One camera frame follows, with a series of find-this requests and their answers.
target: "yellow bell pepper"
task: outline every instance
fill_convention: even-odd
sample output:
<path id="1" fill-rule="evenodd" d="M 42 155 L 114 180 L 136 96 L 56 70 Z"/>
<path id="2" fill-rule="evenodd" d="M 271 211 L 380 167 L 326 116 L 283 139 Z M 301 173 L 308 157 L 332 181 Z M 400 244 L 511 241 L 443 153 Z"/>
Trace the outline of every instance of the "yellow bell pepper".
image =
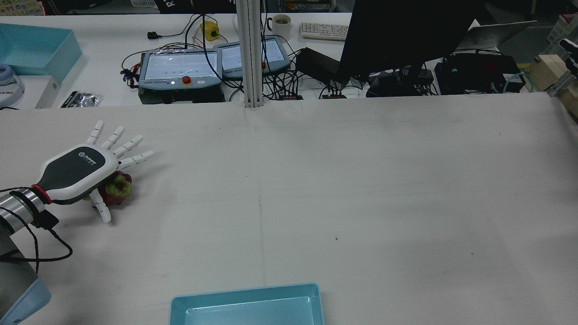
<path id="1" fill-rule="evenodd" d="M 201 23 L 201 31 L 205 33 L 205 38 L 209 41 L 219 37 L 218 25 L 213 21 L 206 21 L 205 26 Z"/>

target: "laptop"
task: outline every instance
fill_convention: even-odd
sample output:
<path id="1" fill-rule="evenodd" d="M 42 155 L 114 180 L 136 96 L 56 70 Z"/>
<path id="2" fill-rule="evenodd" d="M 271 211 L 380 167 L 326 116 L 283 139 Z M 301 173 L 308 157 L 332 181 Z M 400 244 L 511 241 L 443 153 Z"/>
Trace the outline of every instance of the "laptop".
<path id="1" fill-rule="evenodd" d="M 491 49 L 498 47 L 535 22 L 537 21 L 530 20 L 510 24 L 474 26 L 469 29 L 456 49 Z"/>

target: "robot finger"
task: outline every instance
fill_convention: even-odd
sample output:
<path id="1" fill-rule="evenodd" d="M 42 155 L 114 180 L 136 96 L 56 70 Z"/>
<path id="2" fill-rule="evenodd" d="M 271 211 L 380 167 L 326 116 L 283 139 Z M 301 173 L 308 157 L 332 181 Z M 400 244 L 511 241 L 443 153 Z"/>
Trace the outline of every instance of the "robot finger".
<path id="1" fill-rule="evenodd" d="M 122 147 L 113 151 L 113 154 L 116 156 L 116 158 L 120 158 L 126 152 L 131 151 L 134 147 L 136 147 L 142 140 L 143 140 L 143 137 L 139 134 L 136 137 L 134 137 L 133 140 L 130 140 L 129 142 L 123 144 Z"/>
<path id="2" fill-rule="evenodd" d="M 91 145 L 95 144 L 98 140 L 98 137 L 101 135 L 102 127 L 104 125 L 105 125 L 105 123 L 103 121 L 98 121 L 94 127 L 94 130 L 88 136 L 88 140 L 86 140 L 86 143 L 89 143 Z"/>
<path id="3" fill-rule="evenodd" d="M 118 127 L 116 129 L 116 131 L 113 132 L 111 134 L 111 136 L 106 141 L 104 141 L 103 144 L 101 144 L 101 148 L 109 150 L 118 141 L 118 139 L 123 135 L 123 133 L 124 133 L 124 127 L 122 127 L 122 126 Z"/>
<path id="4" fill-rule="evenodd" d="M 112 220 L 110 216 L 110 210 L 108 210 L 108 207 L 104 203 L 104 200 L 102 199 L 98 190 L 90 192 L 88 196 L 90 196 L 92 203 L 94 203 L 94 206 L 96 206 L 98 213 L 100 213 L 102 221 L 110 222 Z"/>
<path id="5" fill-rule="evenodd" d="M 138 154 L 136 156 L 132 156 L 130 158 L 123 159 L 123 160 L 118 162 L 118 169 L 120 170 L 120 169 L 124 169 L 124 168 L 130 167 L 130 166 L 136 165 L 136 164 L 143 163 L 143 162 L 147 161 L 147 159 L 149 159 L 149 157 L 151 157 L 152 155 L 154 155 L 154 151 L 149 150 L 145 153 Z"/>

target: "light blue box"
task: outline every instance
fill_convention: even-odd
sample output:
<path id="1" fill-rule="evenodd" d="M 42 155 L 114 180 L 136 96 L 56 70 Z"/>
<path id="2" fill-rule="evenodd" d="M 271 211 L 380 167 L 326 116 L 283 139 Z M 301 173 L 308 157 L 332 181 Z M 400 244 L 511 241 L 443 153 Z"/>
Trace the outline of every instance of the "light blue box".
<path id="1" fill-rule="evenodd" d="M 177 296 L 169 325 L 324 325 L 316 283 Z"/>
<path id="2" fill-rule="evenodd" d="M 62 82 L 82 51 L 71 29 L 0 24 L 0 62 L 17 75 Z"/>

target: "white table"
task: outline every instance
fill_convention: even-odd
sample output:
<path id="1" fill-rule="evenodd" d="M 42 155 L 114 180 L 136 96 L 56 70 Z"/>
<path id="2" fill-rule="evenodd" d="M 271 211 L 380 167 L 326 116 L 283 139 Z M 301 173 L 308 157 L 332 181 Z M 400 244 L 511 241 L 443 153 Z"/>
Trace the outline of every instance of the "white table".
<path id="1" fill-rule="evenodd" d="M 302 21 L 326 22 L 336 24 L 348 24 L 351 13 L 293 13 L 292 32 L 294 36 L 289 39 L 294 50 L 309 46 L 328 56 L 339 60 L 343 49 L 343 42 L 329 40 L 306 40 L 298 36 L 299 26 Z M 212 15 L 218 20 L 221 33 L 229 40 L 239 40 L 235 14 Z M 27 17 L 0 17 L 0 23 L 26 24 L 44 27 L 57 27 L 72 29 L 78 40 L 83 54 L 72 67 L 66 78 L 62 81 L 61 89 L 54 103 L 54 107 L 60 107 L 68 95 L 75 90 L 84 90 L 97 93 L 102 96 L 102 106 L 125 106 L 139 105 L 140 99 L 137 90 L 131 90 L 123 82 L 120 64 L 129 54 L 153 49 L 170 42 L 184 41 L 184 35 L 171 38 L 148 40 L 147 31 L 157 31 L 160 35 L 170 35 L 180 32 L 187 24 L 189 14 L 164 15 L 164 14 L 132 14 L 132 15 L 107 15 L 107 16 L 27 16 Z M 197 21 L 191 29 L 191 33 L 201 37 L 198 32 Z M 208 47 L 215 44 L 225 43 L 223 39 L 208 42 Z M 140 56 L 132 56 L 127 60 L 125 67 L 130 68 L 140 62 Z M 304 95 L 313 99 L 319 96 L 323 88 L 315 80 L 300 82 L 301 89 L 311 89 Z M 232 93 L 228 87 L 223 86 L 227 95 Z M 345 94 L 357 96 L 356 89 L 348 88 Z M 236 99 L 242 101 L 242 94 Z"/>
<path id="2" fill-rule="evenodd" d="M 98 119 L 156 154 L 112 224 L 49 206 L 75 253 L 23 324 L 166 324 L 175 295 L 302 282 L 327 325 L 578 319 L 578 138 L 545 93 L 1 111 L 0 187 Z"/>

